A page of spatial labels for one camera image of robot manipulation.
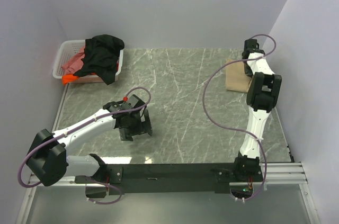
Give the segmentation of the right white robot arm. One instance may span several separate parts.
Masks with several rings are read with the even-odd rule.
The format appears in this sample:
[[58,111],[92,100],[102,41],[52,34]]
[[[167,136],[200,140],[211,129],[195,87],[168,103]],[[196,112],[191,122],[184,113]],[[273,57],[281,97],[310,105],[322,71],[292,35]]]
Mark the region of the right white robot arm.
[[278,102],[282,76],[273,72],[266,56],[255,37],[245,40],[242,60],[245,75],[252,80],[246,97],[249,117],[245,138],[232,169],[233,177],[238,181],[247,182],[261,175],[263,132],[268,117]]

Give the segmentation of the beige t-shirt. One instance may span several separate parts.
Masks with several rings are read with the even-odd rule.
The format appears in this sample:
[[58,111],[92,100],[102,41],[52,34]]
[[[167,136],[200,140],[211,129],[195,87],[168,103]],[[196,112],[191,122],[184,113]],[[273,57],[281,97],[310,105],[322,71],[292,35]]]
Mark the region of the beige t-shirt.
[[226,90],[247,93],[252,78],[245,74],[244,63],[235,62],[225,67]]

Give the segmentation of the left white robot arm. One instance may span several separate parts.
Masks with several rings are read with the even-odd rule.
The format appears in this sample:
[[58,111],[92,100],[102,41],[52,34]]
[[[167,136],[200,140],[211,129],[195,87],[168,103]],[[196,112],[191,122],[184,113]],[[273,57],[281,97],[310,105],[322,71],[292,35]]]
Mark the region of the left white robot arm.
[[29,149],[27,167],[44,186],[63,177],[85,176],[95,183],[111,181],[107,164],[97,154],[75,156],[74,152],[96,136],[119,129],[122,141],[136,135],[152,135],[146,102],[136,95],[109,102],[90,117],[61,130],[39,131]]

